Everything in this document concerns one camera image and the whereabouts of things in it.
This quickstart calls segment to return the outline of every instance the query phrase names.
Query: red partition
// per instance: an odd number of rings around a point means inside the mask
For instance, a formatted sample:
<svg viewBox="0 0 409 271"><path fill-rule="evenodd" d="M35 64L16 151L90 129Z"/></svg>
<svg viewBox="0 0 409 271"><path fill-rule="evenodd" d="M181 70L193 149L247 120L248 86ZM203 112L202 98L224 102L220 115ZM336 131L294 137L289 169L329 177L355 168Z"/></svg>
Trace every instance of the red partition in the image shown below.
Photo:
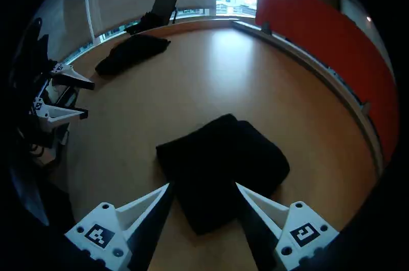
<svg viewBox="0 0 409 271"><path fill-rule="evenodd" d="M385 164L399 132L398 98L382 56L353 21L318 0L258 0L256 23L305 49L334 69L361 102L379 135Z"/></svg>

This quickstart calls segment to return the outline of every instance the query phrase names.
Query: chair backrest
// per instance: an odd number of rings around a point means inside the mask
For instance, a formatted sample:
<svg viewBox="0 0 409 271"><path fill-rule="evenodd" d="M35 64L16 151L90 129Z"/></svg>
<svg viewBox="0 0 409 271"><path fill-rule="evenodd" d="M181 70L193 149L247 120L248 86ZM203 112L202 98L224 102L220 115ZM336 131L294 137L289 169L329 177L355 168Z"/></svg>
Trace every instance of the chair backrest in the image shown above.
<svg viewBox="0 0 409 271"><path fill-rule="evenodd" d="M173 10L175 10L176 1L177 0L155 0L151 12L162 19L163 25L167 25Z"/></svg>

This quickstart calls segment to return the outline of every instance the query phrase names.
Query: folded black cloth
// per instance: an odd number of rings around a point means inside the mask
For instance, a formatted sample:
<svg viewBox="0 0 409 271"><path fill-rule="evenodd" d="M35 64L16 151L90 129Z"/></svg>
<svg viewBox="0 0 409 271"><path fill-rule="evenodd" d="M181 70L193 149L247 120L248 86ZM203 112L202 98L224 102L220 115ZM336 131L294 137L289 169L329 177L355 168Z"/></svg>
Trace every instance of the folded black cloth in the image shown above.
<svg viewBox="0 0 409 271"><path fill-rule="evenodd" d="M113 48L95 68L99 75L116 75L128 67L162 53L170 41L149 35L134 35Z"/></svg>
<svg viewBox="0 0 409 271"><path fill-rule="evenodd" d="M234 182L270 196L289 173L280 149L229 114L156 147L161 168L198 235L236 217Z"/></svg>

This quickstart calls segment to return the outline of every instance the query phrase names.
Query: black cloth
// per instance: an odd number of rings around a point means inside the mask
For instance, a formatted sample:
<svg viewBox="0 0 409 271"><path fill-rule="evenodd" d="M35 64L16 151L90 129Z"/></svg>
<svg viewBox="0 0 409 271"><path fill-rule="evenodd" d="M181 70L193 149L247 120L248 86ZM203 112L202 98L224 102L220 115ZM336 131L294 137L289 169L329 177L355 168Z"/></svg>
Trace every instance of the black cloth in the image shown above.
<svg viewBox="0 0 409 271"><path fill-rule="evenodd" d="M134 35L117 45L95 68L99 75L116 75L130 66L162 53L170 41L149 35Z"/></svg>
<svg viewBox="0 0 409 271"><path fill-rule="evenodd" d="M236 217L234 182L270 196L289 173L280 149L247 121L222 116L156 147L161 168L198 235Z"/></svg>

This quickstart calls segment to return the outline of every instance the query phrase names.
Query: wooden table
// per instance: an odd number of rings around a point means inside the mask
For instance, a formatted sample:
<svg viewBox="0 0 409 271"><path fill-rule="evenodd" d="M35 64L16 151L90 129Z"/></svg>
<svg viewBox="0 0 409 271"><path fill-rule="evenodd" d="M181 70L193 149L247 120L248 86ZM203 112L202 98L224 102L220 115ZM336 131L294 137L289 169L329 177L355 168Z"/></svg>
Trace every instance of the wooden table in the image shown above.
<svg viewBox="0 0 409 271"><path fill-rule="evenodd" d="M303 200L340 230L376 181L362 133L348 110L315 75L285 53L218 22L175 34L166 52L112 80L95 65L118 42L78 58L76 71L96 81L77 106L89 117L71 125L68 187L76 220L102 201L121 206L165 183L155 146L233 113L286 155L290 174L274 194ZM256 270L237 222L197 237L177 201L151 270Z"/></svg>

